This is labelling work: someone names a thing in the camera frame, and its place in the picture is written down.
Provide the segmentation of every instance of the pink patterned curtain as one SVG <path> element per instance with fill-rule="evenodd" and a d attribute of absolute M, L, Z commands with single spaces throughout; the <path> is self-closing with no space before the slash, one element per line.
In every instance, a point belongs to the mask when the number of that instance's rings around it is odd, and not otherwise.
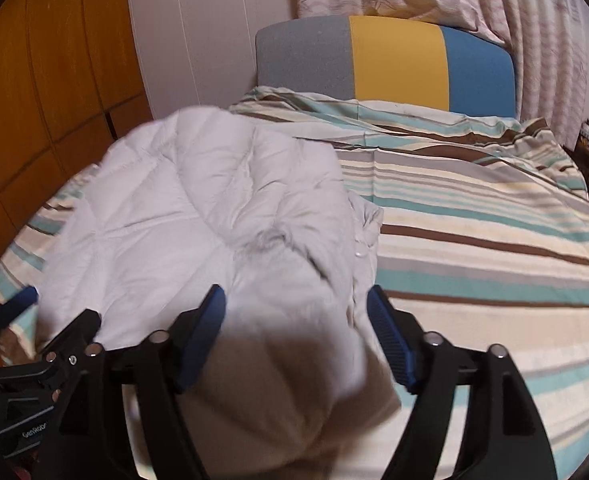
<path fill-rule="evenodd" d="M 579 0 L 299 0 L 299 17 L 371 14 L 466 30 L 507 49 L 518 116 L 545 117 L 560 144 L 574 147 L 586 92 Z"/>

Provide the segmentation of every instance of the quilted fabric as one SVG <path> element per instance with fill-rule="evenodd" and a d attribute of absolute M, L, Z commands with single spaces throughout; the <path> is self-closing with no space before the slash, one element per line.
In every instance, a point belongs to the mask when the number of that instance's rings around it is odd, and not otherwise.
<path fill-rule="evenodd" d="M 99 342 L 137 344 L 219 283 L 222 331 L 179 399 L 206 468 L 244 474 L 317 454 L 398 406 L 353 321 L 381 221 L 345 191 L 329 144 L 187 108 L 113 145 L 85 188 L 48 254 L 40 338 L 91 308 Z"/>

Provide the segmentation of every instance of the black metal bracket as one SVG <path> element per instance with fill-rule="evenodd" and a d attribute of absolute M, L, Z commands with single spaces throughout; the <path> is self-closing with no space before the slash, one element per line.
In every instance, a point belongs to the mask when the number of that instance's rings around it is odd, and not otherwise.
<path fill-rule="evenodd" d="M 453 408 L 457 385 L 469 384 L 465 430 L 450 480 L 556 480 L 555 461 L 543 422 L 508 350 L 486 352 L 453 346 L 436 332 L 424 332 L 407 312 L 397 311 L 375 286 L 377 301 L 399 333 L 410 334 L 406 357 L 421 362 L 410 393 L 411 417 L 383 480 L 433 480 Z"/>
<path fill-rule="evenodd" d="M 399 329 L 391 334 L 403 338 L 408 366 L 396 376 L 417 396 L 384 480 L 433 480 L 460 384 L 470 385 L 470 397 L 450 480 L 556 480 L 537 408 L 503 346 L 486 352 L 455 347 L 396 311 L 378 287 L 369 295 L 375 300 L 385 308 L 379 321 L 391 320 Z M 141 480 L 127 435 L 123 384 L 136 387 L 157 478 L 207 480 L 175 395 L 196 380 L 224 312 L 225 294 L 213 286 L 201 306 L 178 316 L 168 331 L 106 351 L 92 342 L 100 321 L 87 310 L 48 345 L 42 361 L 0 368 L 0 480 L 15 478 L 7 459 L 37 447 L 34 480 Z M 8 420 L 10 406 L 29 401 L 30 409 L 13 412 L 16 422 Z"/>

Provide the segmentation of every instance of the striped bedsheet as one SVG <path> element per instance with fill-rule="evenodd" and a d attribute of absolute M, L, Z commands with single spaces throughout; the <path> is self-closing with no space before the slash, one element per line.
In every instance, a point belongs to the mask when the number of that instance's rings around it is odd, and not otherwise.
<path fill-rule="evenodd" d="M 589 453 L 589 203 L 545 121 L 271 88 L 231 109 L 334 143 L 346 186 L 385 212 L 377 283 L 425 330 L 510 349 L 568 478 Z M 398 391 L 396 418 L 340 453 L 331 478 L 381 477 L 413 402 Z M 454 467 L 466 403 L 461 387 L 440 478 Z"/>
<path fill-rule="evenodd" d="M 12 241 L 0 260 L 0 303 L 9 300 L 24 286 L 41 282 L 45 257 L 56 234 L 74 212 L 83 187 L 92 180 L 97 171 L 98 166 L 92 164 L 73 176 L 36 212 Z M 32 306 L 10 326 L 28 358 L 36 355 L 36 316 L 36 306 Z M 1 357 L 7 365 L 13 364 L 8 357 Z"/>

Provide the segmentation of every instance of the metal bolt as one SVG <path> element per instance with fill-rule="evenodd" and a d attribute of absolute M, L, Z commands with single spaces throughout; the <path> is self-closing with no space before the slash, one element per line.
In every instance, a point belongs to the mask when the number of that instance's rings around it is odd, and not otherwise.
<path fill-rule="evenodd" d="M 504 345 L 500 345 L 499 343 L 491 345 L 491 352 L 499 359 L 503 359 L 505 356 L 508 355 L 508 349 Z"/>
<path fill-rule="evenodd" d="M 444 342 L 444 337 L 439 332 L 426 332 L 423 340 L 430 346 L 439 346 Z"/>
<path fill-rule="evenodd" d="M 165 330 L 157 330 L 156 332 L 152 332 L 148 339 L 151 343 L 160 344 L 166 342 L 170 338 L 170 334 L 167 333 Z"/>
<path fill-rule="evenodd" d="M 86 355 L 88 357 L 96 357 L 101 352 L 103 352 L 103 346 L 101 346 L 99 343 L 91 343 L 86 346 Z"/>

